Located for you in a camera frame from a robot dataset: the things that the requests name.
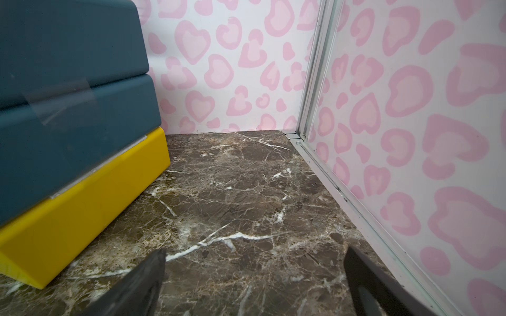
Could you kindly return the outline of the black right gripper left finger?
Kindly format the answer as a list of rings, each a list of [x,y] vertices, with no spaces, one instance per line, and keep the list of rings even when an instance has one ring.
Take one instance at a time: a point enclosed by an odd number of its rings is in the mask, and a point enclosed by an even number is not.
[[[153,315],[165,275],[166,252],[154,250],[90,304],[82,315]]]

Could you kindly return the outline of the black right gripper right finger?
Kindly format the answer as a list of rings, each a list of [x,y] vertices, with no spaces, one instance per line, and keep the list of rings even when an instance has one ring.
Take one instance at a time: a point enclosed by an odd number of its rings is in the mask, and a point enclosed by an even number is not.
[[[357,315],[433,315],[358,248],[350,246],[344,268]]]

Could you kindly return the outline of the yellow drawer cabinet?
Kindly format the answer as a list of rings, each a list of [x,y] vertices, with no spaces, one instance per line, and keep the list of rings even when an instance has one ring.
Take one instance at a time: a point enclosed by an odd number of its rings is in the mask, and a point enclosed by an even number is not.
[[[46,287],[170,165],[157,128],[121,155],[1,228],[1,274]]]

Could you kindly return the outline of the teal drawer cabinet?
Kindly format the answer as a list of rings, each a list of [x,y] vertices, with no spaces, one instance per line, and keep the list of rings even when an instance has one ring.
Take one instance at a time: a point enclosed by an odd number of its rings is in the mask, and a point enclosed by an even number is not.
[[[1,224],[158,128],[132,1],[1,2]]]

